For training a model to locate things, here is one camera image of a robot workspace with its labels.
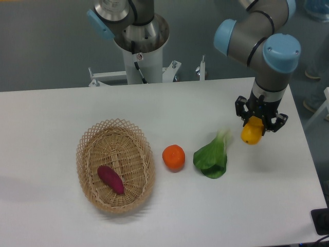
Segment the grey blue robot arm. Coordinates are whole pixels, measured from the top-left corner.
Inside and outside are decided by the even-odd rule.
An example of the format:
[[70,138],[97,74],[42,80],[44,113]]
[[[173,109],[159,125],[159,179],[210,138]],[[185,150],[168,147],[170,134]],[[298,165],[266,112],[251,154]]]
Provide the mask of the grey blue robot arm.
[[[279,29],[293,16],[295,1],[241,1],[248,16],[224,20],[214,47],[256,72],[249,98],[235,102],[243,135],[263,136],[282,128],[288,117],[279,104],[296,69],[301,46]],[[169,25],[154,11],[153,1],[95,1],[87,18],[96,33],[122,50],[129,84],[172,81],[173,67],[163,68],[162,50]]]

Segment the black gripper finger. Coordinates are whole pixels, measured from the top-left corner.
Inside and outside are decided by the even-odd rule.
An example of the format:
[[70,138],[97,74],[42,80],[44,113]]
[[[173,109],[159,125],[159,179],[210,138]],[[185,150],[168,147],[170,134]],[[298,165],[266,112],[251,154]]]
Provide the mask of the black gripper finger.
[[270,118],[269,116],[262,116],[262,135],[264,136],[266,132],[277,132],[286,124],[287,120],[288,116],[283,113],[276,113],[273,118]]
[[243,96],[239,96],[235,101],[236,115],[243,121],[243,127],[249,122],[249,119],[253,116],[253,110],[251,109],[252,97],[246,99]]

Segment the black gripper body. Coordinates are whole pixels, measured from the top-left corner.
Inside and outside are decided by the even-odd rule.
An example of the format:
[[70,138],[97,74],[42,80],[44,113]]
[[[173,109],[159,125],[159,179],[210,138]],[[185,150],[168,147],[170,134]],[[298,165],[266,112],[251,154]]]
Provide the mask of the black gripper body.
[[253,87],[247,101],[248,112],[245,123],[248,123],[253,116],[259,118],[263,123],[272,123],[274,118],[275,123],[283,123],[284,115],[278,113],[283,95],[283,90],[270,92],[260,87]]

